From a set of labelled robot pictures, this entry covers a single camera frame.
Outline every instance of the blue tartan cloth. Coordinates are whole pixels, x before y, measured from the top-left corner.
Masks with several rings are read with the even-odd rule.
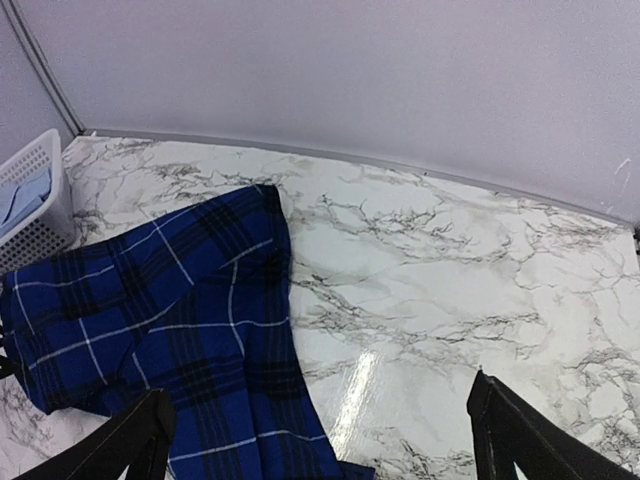
[[[114,415],[164,388],[179,480],[359,478],[311,404],[278,191],[252,186],[10,272],[5,349],[32,402]]]

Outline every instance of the light purple wall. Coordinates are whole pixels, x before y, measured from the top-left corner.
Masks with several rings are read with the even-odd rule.
[[[71,141],[0,7],[0,163],[49,128],[58,129],[63,147]]]
[[[637,0],[21,5],[88,126],[372,156],[640,220]]]

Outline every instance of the marble floor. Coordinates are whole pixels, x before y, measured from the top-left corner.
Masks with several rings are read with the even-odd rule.
[[[640,273],[628,229],[427,176],[255,149],[100,137],[64,154],[95,242],[253,182],[293,240],[295,341],[339,458],[380,479],[475,478],[479,366],[640,472]],[[0,480],[103,419],[0,381]]]

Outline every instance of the laundry basket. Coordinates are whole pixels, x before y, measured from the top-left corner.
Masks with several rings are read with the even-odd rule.
[[[60,135],[48,130],[0,165],[0,186],[51,167],[51,192],[31,215],[0,238],[0,274],[53,255],[75,239],[69,180],[60,159]]]

